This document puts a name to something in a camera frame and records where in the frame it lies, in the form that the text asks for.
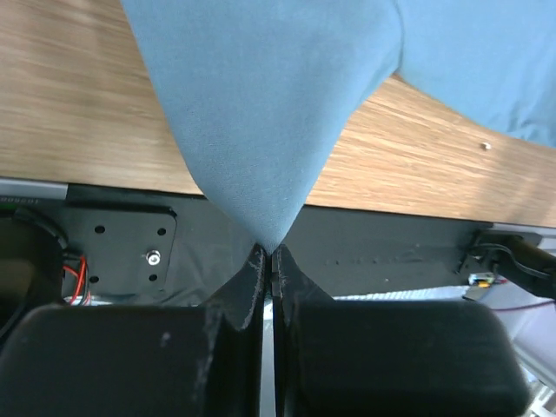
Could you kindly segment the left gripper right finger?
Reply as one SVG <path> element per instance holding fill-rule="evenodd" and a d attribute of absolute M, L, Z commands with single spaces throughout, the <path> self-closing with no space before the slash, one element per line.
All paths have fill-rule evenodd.
<path fill-rule="evenodd" d="M 500 320 L 470 301 L 337 301 L 272 256 L 280 416 L 518 416 L 530 394 Z"/>

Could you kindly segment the blue-grey t shirt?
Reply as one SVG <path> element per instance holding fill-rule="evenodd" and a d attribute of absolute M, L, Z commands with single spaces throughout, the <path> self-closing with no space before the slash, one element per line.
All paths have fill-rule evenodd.
<path fill-rule="evenodd" d="M 391 75 L 555 144 L 552 1 L 125 1 L 196 185 L 275 250 L 348 118 Z"/>

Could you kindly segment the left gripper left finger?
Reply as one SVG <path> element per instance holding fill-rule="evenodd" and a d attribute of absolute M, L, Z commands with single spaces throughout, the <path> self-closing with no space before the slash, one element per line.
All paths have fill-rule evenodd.
<path fill-rule="evenodd" d="M 196 307 L 42 307 L 1 353 L 4 416 L 256 416 L 266 254 Z"/>

